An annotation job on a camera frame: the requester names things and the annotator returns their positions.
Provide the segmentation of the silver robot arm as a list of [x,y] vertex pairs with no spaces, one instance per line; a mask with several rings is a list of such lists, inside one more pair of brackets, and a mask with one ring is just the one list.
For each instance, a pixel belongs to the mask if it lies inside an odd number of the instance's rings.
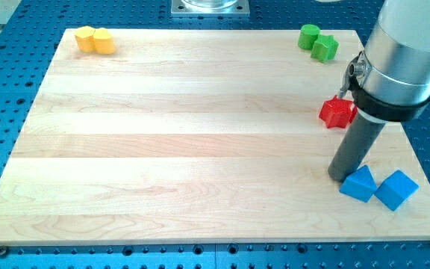
[[386,0],[364,50],[346,69],[351,91],[373,123],[418,117],[430,102],[430,0]]

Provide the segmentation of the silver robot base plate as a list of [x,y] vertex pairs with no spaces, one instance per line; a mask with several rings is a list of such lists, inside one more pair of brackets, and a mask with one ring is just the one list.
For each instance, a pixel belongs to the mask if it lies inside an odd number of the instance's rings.
[[249,0],[172,0],[172,16],[249,16]]

